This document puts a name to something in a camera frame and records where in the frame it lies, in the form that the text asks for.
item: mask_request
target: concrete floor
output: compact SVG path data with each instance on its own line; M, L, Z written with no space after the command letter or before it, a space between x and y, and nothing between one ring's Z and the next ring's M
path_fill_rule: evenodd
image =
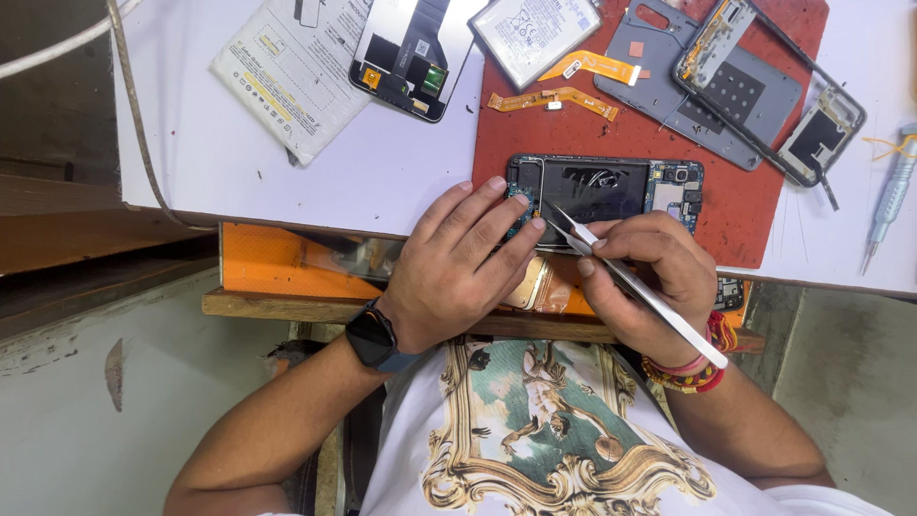
M914 514L917 305L807 288L798 314L774 399L818 443L840 489Z

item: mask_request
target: person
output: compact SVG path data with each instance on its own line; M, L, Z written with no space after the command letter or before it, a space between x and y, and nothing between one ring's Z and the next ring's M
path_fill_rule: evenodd
M518 366L526 342L498 340L487 346L488 363L473 367L460 344L436 345L495 308L535 256L546 229L539 218L493 252L529 202L513 196L492 208L505 189L493 177L476 191L464 182L439 197L417 222L382 296L344 335L223 416L176 477L164 514L288 512L281 483L387 380L364 516L887 514L835 489L812 439L734 366L703 392L666 389L675 432L610 346L558 343L554 360L576 386L557 391L588 407L620 440L623 457L603 462L593 446L601 435L578 418L569 424L579 429L563 441L541 432L516 441L515 454L501 450L488 437L518 428L529 412ZM592 246L595 256L636 261L645 281L706 334L714 261L684 227L656 211L588 227L603 237ZM586 299L622 344L654 367L686 376L710 371L615 287L595 257L578 266Z
M523 356L522 384L528 395L528 413L532 419L521 429L503 438L500 442L503 450L507 454L515 454L513 443L541 432L545 425L551 429L551 433L558 441L563 441L567 438L570 421L558 412L567 412L591 423L599 431L599 439L607 440L603 440L602 443L613 443L613 449L604 455L606 459L620 460L623 454L620 441L608 431L602 420L588 410L568 403L560 396L559 391L567 388L567 380L564 377L567 368L554 360L554 342L546 342L544 360L539 360L538 354L538 348L533 342L529 342Z

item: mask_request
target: fingernail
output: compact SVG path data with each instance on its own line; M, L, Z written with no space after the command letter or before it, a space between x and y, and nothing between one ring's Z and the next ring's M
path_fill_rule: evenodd
M595 272L595 265L592 264L592 260L589 258L580 258L576 262L576 266L580 269L582 277L589 277Z
M503 190L506 187L506 180L497 175L487 182L494 190Z

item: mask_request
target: white table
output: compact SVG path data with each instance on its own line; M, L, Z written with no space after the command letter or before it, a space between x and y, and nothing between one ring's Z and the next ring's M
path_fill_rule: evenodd
M829 3L818 62L847 82L867 109L858 136L899 140L898 128L917 119L909 1L869 8L851 0ZM126 18L153 166L172 209L406 235L439 193L470 179L482 104L477 48L440 123L371 102L308 167L293 168L281 144L207 70L259 4L147 0ZM115 82L122 197L129 205L157 208L117 64ZM858 274L872 212L894 163L873 163L873 155L872 146L857 139L830 172L839 212L832 212L820 187L784 185L761 268L721 270L917 293L917 192L905 200L867 276Z

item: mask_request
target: screwdriver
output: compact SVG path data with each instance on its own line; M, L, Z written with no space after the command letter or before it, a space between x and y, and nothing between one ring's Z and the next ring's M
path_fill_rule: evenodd
M872 234L869 235L869 245L867 246L866 262L863 264L862 275L866 275L869 268L869 262L876 255L878 245L885 240L885 233L888 232L889 226L898 217L901 210L901 204L904 202L904 195L908 193L908 184L911 181L911 174L914 171L914 165L917 164L917 139L907 138L911 135L917 135L917 123L908 124L901 128L901 134L905 138L904 148L901 149L901 155L898 157L898 166L891 175L889 183L885 185L885 193L882 194L882 200L878 202L876 208L875 225L872 228Z

